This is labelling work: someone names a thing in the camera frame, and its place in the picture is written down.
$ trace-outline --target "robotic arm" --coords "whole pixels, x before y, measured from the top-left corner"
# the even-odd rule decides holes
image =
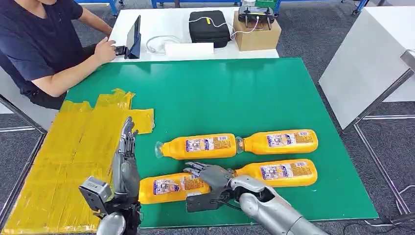
[[[80,191],[90,208],[101,219],[97,235],[136,235],[141,223],[138,201],[139,175],[134,154],[134,123],[124,122],[118,148],[113,159],[113,189],[94,177],[89,177]],[[261,224],[272,235],[327,235],[300,213],[270,186],[248,175],[234,177],[231,170],[218,165],[187,162],[190,172],[211,187],[207,194],[189,196],[188,212],[218,209],[234,199],[247,216]]]
[[[199,176],[212,187],[208,195],[186,199],[188,211],[217,209],[211,206],[194,208],[193,205],[229,200],[239,203],[241,210],[257,221],[272,235],[327,235],[306,220],[270,186],[248,175],[233,177],[232,173],[217,165],[188,162],[184,171]]]
[[[136,235],[141,223],[141,205],[138,201],[140,178],[134,155],[137,131],[132,133],[133,127],[133,119],[128,117],[114,153],[114,195],[107,183],[92,176],[79,186],[88,205],[96,212],[94,215],[101,219],[97,235]]]

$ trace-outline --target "gray carpet floor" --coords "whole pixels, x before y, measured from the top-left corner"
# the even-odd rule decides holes
[[[124,0],[123,9],[151,8],[149,0]],[[225,3],[182,3],[182,7],[205,6],[232,6]],[[165,8],[173,7],[172,3],[165,3]],[[91,5],[87,7],[110,25],[114,25],[115,18],[106,6]],[[381,218],[389,218],[399,214],[394,197],[386,182],[377,170],[363,143],[355,131],[343,134],[328,106],[324,94],[317,81],[330,62],[337,48],[346,36],[355,21],[351,16],[354,9],[352,1],[309,1],[283,2],[280,7],[278,23],[282,28],[282,35],[277,49],[281,57],[301,57],[310,72],[313,81],[322,96],[322,99],[340,133],[346,149],[349,152],[356,171],[358,172],[373,204]],[[75,28],[84,46],[97,43],[104,35],[87,26],[74,22]],[[414,114],[415,103],[384,103],[373,114]],[[0,127],[18,126],[20,120],[15,115],[0,115]],[[360,124],[362,130],[379,158],[384,163],[398,190],[407,185],[415,184],[414,162],[415,120],[398,121],[368,121]],[[37,139],[35,132],[21,132],[0,135],[0,206],[6,200],[23,163],[29,156]],[[415,210],[415,188],[409,189],[403,197]],[[331,235],[367,235],[386,232],[387,227],[374,228],[365,225],[363,221],[331,221],[319,222],[321,227]],[[414,223],[407,223],[406,227],[415,227]],[[169,230],[142,230],[142,234],[152,235],[241,235],[267,234],[260,226],[213,227]],[[394,229],[384,233],[388,235],[409,235],[414,232],[405,229]]]

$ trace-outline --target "man's arm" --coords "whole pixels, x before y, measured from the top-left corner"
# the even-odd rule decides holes
[[[105,23],[101,18],[96,16],[94,13],[88,9],[82,7],[83,12],[79,20],[84,24],[91,26],[92,28],[101,31],[102,33],[109,36],[113,28],[111,28],[107,23]]]
[[[55,75],[33,80],[32,82],[50,96],[59,97],[69,90],[69,88],[84,80],[99,66],[115,58],[115,46],[112,46],[115,41],[107,40],[107,38],[104,38],[99,42],[96,45],[95,54],[81,64]]]

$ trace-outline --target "metal frame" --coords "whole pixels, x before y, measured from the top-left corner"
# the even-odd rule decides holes
[[[21,119],[25,120],[27,123],[31,125],[31,126],[21,126],[21,127],[0,128],[0,132],[38,130],[41,133],[38,141],[36,142],[35,147],[32,150],[32,153],[30,154],[29,158],[26,161],[26,164],[23,167],[23,171],[18,177],[17,182],[13,186],[13,189],[9,197],[7,198],[6,202],[3,205],[3,208],[0,211],[0,231],[1,231],[6,223],[6,220],[9,216],[9,213],[17,197],[19,196],[20,190],[24,184],[24,180],[26,179],[26,176],[32,167],[33,161],[35,160],[35,157],[37,153],[39,152],[40,147],[42,146],[42,143],[43,143],[43,140],[45,139],[47,131],[37,122],[35,122],[32,118],[26,115],[22,110],[16,107],[12,102],[10,102],[8,99],[2,96],[1,94],[0,94],[0,103],[3,104],[6,108],[8,108],[10,111],[17,114]]]
[[[0,231],[3,229],[7,218],[9,216],[9,213],[17,199],[17,197],[19,196],[20,190],[23,187],[24,184],[24,180],[26,179],[27,174],[29,173],[32,165],[33,165],[33,161],[35,160],[35,157],[37,155],[37,153],[39,152],[39,149],[43,143],[43,140],[45,139],[46,133],[41,133],[35,148],[32,150],[32,153],[30,154],[29,158],[26,161],[26,164],[23,167],[23,171],[21,172],[20,176],[17,179],[17,182],[14,184],[13,189],[9,195],[9,197],[7,198],[6,202],[4,203],[3,208],[0,211]]]
[[[282,1],[313,1],[313,0],[277,0],[275,2],[275,7],[274,7],[274,13],[276,16],[279,15],[279,6],[281,5]],[[352,14],[356,15],[357,13],[359,13],[364,6],[366,6],[366,4],[369,2],[369,0],[360,0],[359,5],[356,7],[355,10],[353,10]]]
[[[160,4],[160,6],[163,6],[164,3],[174,3],[175,8],[180,7],[181,2],[232,2],[233,4],[238,4],[241,6],[241,0],[151,0],[151,6],[153,9],[157,9],[157,3]]]
[[[368,140],[366,139],[363,131],[359,127],[359,122],[361,120],[395,120],[395,119],[414,119],[415,115],[379,115],[379,116],[368,116],[370,112],[372,112],[377,105],[379,105],[382,101],[384,101],[389,95],[391,95],[400,85],[402,85],[405,81],[407,81],[411,76],[415,74],[415,57],[411,54],[411,50],[406,50],[401,59],[410,67],[407,69],[392,85],[390,85],[383,93],[381,93],[374,102],[372,102],[358,117],[351,122],[343,132],[348,132],[352,127],[356,130],[357,134],[359,135],[360,139],[362,140],[365,148],[368,150],[371,158],[373,159],[376,167],[379,169],[380,173],[382,174],[383,178],[385,179],[386,183],[388,184],[389,188],[391,189],[393,195],[395,196],[396,202],[402,210],[402,215],[397,216],[396,218],[391,219],[391,222],[394,224],[405,222],[415,216],[415,212],[411,212],[408,205],[406,204],[405,200],[400,195],[398,189],[396,188],[395,184],[393,183],[392,179],[390,178],[388,172],[386,171],[385,167],[382,165],[382,162],[374,152],[373,148],[369,144]]]

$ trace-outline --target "black case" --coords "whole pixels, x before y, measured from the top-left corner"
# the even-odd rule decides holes
[[[225,23],[225,16],[222,11],[198,11],[192,12],[189,21],[197,20],[201,17],[209,17],[215,25]],[[189,32],[193,43],[213,43],[214,48],[225,47],[231,40],[228,25],[220,27],[213,26],[213,22],[206,18],[196,22],[189,22]]]

